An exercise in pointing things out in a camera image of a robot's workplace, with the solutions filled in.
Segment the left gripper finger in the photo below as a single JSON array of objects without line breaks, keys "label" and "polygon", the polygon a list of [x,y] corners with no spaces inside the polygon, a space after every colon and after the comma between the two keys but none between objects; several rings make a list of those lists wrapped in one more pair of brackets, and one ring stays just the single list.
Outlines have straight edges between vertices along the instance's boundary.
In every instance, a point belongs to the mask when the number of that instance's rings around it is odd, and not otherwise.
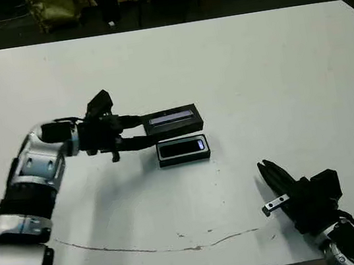
[{"label": "left gripper finger", "polygon": [[115,150],[118,152],[132,152],[144,150],[156,145],[158,141],[151,136],[134,136],[130,138],[117,138],[115,140]]},{"label": "left gripper finger", "polygon": [[126,129],[134,129],[143,125],[142,117],[139,115],[120,115],[117,119],[122,133]]}]

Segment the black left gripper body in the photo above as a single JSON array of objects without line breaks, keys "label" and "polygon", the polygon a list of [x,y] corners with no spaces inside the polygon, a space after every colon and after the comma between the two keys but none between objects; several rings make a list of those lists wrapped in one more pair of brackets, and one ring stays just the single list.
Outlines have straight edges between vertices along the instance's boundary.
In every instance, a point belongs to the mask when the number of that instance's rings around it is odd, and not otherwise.
[{"label": "black left gripper body", "polygon": [[123,128],[117,115],[85,119],[76,126],[81,151],[85,151],[89,156],[95,156],[98,152],[111,152],[112,162],[119,162],[117,146],[121,142]]}]

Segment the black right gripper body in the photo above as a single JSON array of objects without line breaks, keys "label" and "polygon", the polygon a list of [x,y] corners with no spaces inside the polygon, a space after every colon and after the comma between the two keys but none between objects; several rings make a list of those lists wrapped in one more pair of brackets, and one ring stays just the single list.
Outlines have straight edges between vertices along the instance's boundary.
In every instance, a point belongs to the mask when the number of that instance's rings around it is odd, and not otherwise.
[{"label": "black right gripper body", "polygon": [[316,233],[337,221],[338,202],[336,174],[329,171],[300,178],[295,189],[266,203],[262,211],[269,217],[280,208],[301,234]]}]

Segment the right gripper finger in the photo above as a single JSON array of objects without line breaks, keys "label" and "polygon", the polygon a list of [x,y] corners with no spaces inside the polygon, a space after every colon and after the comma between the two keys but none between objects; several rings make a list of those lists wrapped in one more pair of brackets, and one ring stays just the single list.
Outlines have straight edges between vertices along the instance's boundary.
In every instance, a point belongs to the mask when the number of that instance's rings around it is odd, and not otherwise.
[{"label": "right gripper finger", "polygon": [[286,171],[274,162],[262,160],[257,163],[260,175],[265,180],[266,184],[278,196],[282,196],[287,192],[287,173]]},{"label": "right gripper finger", "polygon": [[290,193],[297,186],[297,181],[274,162],[262,160],[262,170],[266,184],[278,196]]}]

